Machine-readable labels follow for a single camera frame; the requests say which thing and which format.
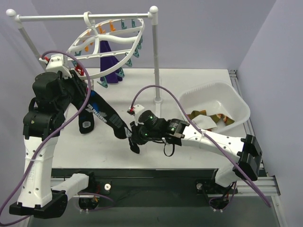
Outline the red santa sock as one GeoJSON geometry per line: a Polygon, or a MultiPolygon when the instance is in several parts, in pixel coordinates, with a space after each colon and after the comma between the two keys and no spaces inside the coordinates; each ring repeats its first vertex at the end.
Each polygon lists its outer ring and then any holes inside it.
{"type": "Polygon", "coordinates": [[[77,64],[74,69],[80,76],[84,76],[83,68],[80,65],[77,64]]]}

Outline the white round sock hanger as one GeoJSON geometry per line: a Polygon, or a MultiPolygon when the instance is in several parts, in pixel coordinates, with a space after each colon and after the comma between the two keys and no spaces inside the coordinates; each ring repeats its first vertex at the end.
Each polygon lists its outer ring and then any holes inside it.
{"type": "Polygon", "coordinates": [[[105,82],[106,76],[110,74],[123,78],[123,67],[131,67],[131,58],[139,57],[145,29],[144,20],[118,18],[97,23],[89,12],[83,15],[83,19],[86,30],[76,38],[67,52],[79,61],[100,60],[100,72],[91,74],[92,79],[100,78],[105,82]],[[129,27],[125,24],[127,20],[131,22],[129,27]]]}

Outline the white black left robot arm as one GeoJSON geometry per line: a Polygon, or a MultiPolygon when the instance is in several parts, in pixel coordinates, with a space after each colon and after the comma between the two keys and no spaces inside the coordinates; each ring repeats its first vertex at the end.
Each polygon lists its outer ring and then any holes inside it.
{"type": "Polygon", "coordinates": [[[51,187],[53,154],[60,131],[68,124],[65,112],[70,104],[78,111],[87,96],[87,84],[75,72],[64,77],[59,71],[37,75],[32,85],[35,97],[23,119],[25,171],[18,188],[18,200],[9,213],[36,218],[62,216],[68,201],[79,192],[92,194],[96,182],[83,173],[75,173],[63,183],[51,187]]]}

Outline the teal clothespin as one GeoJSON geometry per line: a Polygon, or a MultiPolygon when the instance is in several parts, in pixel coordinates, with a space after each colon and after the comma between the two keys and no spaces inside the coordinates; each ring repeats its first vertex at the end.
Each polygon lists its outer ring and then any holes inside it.
{"type": "Polygon", "coordinates": [[[108,88],[108,83],[106,81],[100,81],[100,80],[98,80],[97,83],[99,85],[101,85],[102,87],[104,87],[104,88],[108,88]]]}

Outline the white sock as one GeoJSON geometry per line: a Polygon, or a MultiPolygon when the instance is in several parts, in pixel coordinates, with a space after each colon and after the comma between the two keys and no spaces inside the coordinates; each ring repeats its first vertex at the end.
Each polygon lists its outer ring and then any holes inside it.
{"type": "Polygon", "coordinates": [[[217,127],[217,124],[212,118],[206,115],[198,115],[192,121],[195,125],[204,130],[210,130],[217,127]]]}

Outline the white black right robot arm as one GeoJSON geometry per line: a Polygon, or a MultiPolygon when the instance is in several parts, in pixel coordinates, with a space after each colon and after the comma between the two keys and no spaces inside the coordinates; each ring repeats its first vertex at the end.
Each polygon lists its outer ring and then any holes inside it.
{"type": "Polygon", "coordinates": [[[210,181],[213,192],[220,193],[239,179],[256,181],[259,175],[262,150],[255,136],[230,137],[211,131],[198,131],[193,125],[180,119],[158,118],[150,110],[135,110],[131,122],[133,141],[139,145],[147,142],[163,142],[173,146],[199,148],[226,157],[230,164],[214,172],[210,181]]]}

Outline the white drying rack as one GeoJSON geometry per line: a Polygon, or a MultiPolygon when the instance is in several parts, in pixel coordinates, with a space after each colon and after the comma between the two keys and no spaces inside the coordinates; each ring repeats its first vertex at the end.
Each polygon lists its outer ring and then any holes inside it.
{"type": "MultiPolygon", "coordinates": [[[[151,6],[149,9],[149,12],[147,13],[126,13],[126,14],[92,14],[89,12],[90,17],[95,20],[95,22],[99,23],[101,21],[109,20],[109,19],[118,19],[118,18],[148,18],[151,20],[151,25],[152,25],[152,39],[153,39],[153,61],[154,61],[154,78],[155,78],[155,111],[156,115],[160,116],[160,111],[161,111],[161,103],[162,103],[162,98],[160,96],[160,72],[159,72],[159,60],[158,60],[158,36],[157,36],[157,28],[158,28],[158,7],[156,6],[151,6]]],[[[30,39],[29,35],[25,31],[23,27],[24,22],[34,22],[34,21],[62,21],[62,20],[82,20],[83,15],[86,12],[84,12],[82,15],[54,15],[54,16],[21,16],[16,13],[15,10],[13,9],[8,9],[6,11],[6,14],[8,17],[10,17],[13,21],[16,22],[18,26],[18,30],[23,36],[24,40],[26,41],[27,45],[33,52],[34,56],[37,58],[39,61],[39,58],[41,57],[42,59],[45,58],[44,54],[40,54],[38,50],[36,49],[34,43],[30,39]]],[[[131,22],[129,20],[126,21],[126,26],[129,27],[131,26],[131,22]]],[[[51,51],[52,55],[53,54],[59,54],[57,51],[51,51]]],[[[75,61],[78,64],[81,63],[82,60],[77,60],[75,56],[71,53],[70,57],[67,57],[68,61],[75,61]]],[[[42,68],[45,70],[46,66],[42,64],[39,61],[40,65],[42,68]]]]}

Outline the purple sock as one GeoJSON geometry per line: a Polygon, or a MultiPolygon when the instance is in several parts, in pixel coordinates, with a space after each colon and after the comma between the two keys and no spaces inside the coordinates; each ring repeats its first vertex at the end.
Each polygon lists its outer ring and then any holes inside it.
{"type": "MultiPolygon", "coordinates": [[[[111,52],[111,51],[112,50],[109,46],[108,41],[100,42],[100,52],[101,53],[106,53],[106,52],[111,52]]],[[[118,62],[119,61],[115,56],[103,57],[100,59],[100,71],[101,72],[106,71],[107,69],[116,65],[118,62]]],[[[117,84],[117,83],[123,81],[123,78],[118,76],[117,73],[119,73],[119,70],[116,70],[115,72],[107,74],[105,76],[108,84],[117,84]]]]}

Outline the olive striped sock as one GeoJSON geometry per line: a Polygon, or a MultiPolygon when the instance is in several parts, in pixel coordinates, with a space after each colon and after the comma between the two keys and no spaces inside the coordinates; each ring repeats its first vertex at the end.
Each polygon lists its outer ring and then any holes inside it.
{"type": "Polygon", "coordinates": [[[210,115],[210,118],[214,121],[214,123],[218,123],[219,121],[223,121],[225,126],[228,126],[228,125],[231,125],[235,122],[235,120],[231,119],[230,117],[228,117],[227,115],[225,114],[222,114],[222,113],[218,113],[218,114],[213,114],[213,115],[210,115]]]}
{"type": "Polygon", "coordinates": [[[196,118],[196,117],[199,116],[199,115],[204,115],[204,116],[206,116],[206,115],[207,115],[206,110],[202,110],[202,111],[194,110],[194,111],[192,111],[191,113],[187,114],[187,116],[188,116],[188,118],[189,118],[190,120],[193,120],[194,118],[196,118]]]}

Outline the white plastic basket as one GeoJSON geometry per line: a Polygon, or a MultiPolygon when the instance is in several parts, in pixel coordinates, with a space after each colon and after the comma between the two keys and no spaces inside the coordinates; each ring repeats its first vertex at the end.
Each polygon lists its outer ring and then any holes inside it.
{"type": "Polygon", "coordinates": [[[210,129],[216,133],[224,133],[245,123],[250,117],[250,108],[238,92],[224,81],[214,81],[197,85],[183,91],[178,100],[186,114],[192,111],[206,110],[207,115],[225,114],[235,122],[225,126],[221,120],[217,127],[210,129]]]}

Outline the black blue patterned sock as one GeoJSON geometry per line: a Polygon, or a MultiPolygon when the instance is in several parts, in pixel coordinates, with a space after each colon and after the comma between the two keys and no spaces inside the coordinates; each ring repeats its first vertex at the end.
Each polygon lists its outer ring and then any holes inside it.
{"type": "Polygon", "coordinates": [[[115,109],[108,104],[97,92],[91,91],[89,101],[85,108],[87,113],[95,115],[113,129],[118,139],[128,139],[130,150],[136,154],[140,153],[138,145],[132,141],[132,132],[115,109]]]}

